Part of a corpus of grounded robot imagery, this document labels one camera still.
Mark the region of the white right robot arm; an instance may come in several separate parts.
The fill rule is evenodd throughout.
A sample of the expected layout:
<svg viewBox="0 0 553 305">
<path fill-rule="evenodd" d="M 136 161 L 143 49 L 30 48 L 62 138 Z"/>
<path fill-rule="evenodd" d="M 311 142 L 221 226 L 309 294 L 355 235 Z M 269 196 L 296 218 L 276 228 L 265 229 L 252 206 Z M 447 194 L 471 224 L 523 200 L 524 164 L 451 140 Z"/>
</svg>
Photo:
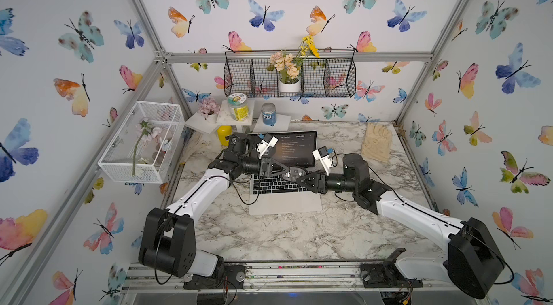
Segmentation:
<svg viewBox="0 0 553 305">
<path fill-rule="evenodd" d="M 323 169 L 291 170 L 291 181 L 324 194 L 350 192 L 354 202 L 375 215 L 391 219 L 433 242 L 442 257 L 402 257 L 393 265 L 405 279 L 442 280 L 474 299 L 484 299 L 508 266 L 488 227 L 480 220 L 466 221 L 439 214 L 399 195 L 372 179 L 370 166 L 358 154 L 344 157 L 342 173 L 332 173 L 329 157 Z"/>
</svg>

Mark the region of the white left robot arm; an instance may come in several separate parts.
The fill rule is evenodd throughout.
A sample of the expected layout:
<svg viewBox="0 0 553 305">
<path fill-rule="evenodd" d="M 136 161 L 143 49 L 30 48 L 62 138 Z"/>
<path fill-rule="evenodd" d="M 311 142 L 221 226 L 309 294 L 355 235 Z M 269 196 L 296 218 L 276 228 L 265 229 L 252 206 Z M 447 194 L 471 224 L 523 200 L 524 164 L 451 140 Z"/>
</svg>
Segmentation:
<svg viewBox="0 0 553 305">
<path fill-rule="evenodd" d="M 177 278 L 199 276 L 221 279 L 223 261 L 217 255 L 197 248 L 195 222 L 211 203 L 243 174 L 300 182 L 308 174 L 301 167 L 288 167 L 263 155 L 277 138 L 236 133 L 228 137 L 228 147 L 208 165 L 187 195 L 167 208 L 152 209 L 145 220 L 138 262 L 155 273 Z"/>
</svg>

